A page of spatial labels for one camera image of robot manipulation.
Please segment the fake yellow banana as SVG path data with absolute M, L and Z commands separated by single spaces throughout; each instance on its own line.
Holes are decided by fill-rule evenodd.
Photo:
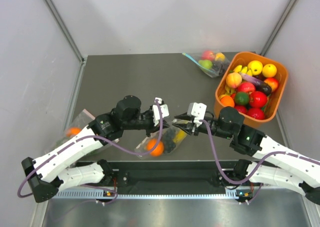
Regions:
M 183 130 L 179 129 L 173 138 L 173 142 L 178 145 L 186 138 L 186 136 L 187 134 Z

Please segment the polka dot zip bag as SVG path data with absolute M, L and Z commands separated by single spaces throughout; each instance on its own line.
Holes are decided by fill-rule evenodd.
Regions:
M 172 154 L 181 144 L 181 142 L 186 138 L 187 134 L 178 127 L 173 126 L 173 124 L 187 124 L 186 120 L 174 119 L 169 122 L 169 127 L 162 130 L 160 142 L 157 147 L 150 152 L 148 155 L 141 155 L 150 151 L 156 144 L 159 138 L 159 131 L 152 133 L 150 137 L 146 137 L 135 149 L 134 151 L 139 154 L 140 159 L 154 159 L 161 156 L 168 156 Z

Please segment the fake black grape bunch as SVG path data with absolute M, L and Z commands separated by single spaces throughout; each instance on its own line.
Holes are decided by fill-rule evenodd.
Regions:
M 170 154 L 177 147 L 177 144 L 173 142 L 173 138 L 177 131 L 174 128 L 168 128 L 167 131 L 162 135 L 161 141 L 164 145 L 164 154 Z

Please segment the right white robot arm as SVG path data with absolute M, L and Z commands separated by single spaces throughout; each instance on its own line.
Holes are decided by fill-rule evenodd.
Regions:
M 312 203 L 320 203 L 320 162 L 273 140 L 260 130 L 244 123 L 245 117 L 235 108 L 224 107 L 218 117 L 202 103 L 191 103 L 187 112 L 175 116 L 174 123 L 188 135 L 207 134 L 219 175 L 234 186 L 247 182 L 272 185 L 294 191 Z M 230 147 L 257 162 L 238 160 L 232 173 L 226 174 L 218 160 L 213 137 L 230 140 Z

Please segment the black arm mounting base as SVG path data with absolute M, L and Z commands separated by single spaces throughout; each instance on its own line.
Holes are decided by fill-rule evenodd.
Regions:
M 215 161 L 110 161 L 112 173 L 98 184 L 119 194 L 221 194 L 230 183 Z

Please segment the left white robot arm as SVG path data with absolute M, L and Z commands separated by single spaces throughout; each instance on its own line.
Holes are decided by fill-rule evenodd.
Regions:
M 101 114 L 87 124 L 74 137 L 56 147 L 51 152 L 37 158 L 27 157 L 22 162 L 26 175 L 18 188 L 19 198 L 28 184 L 36 203 L 48 201 L 58 192 L 85 184 L 109 185 L 114 178 L 113 170 L 105 160 L 81 167 L 70 166 L 87 154 L 110 144 L 130 155 L 136 152 L 115 143 L 124 131 L 144 130 L 147 136 L 162 132 L 164 119 L 169 109 L 161 98 L 155 98 L 153 105 L 141 112 L 141 100 L 134 95 L 127 95 L 110 112 Z

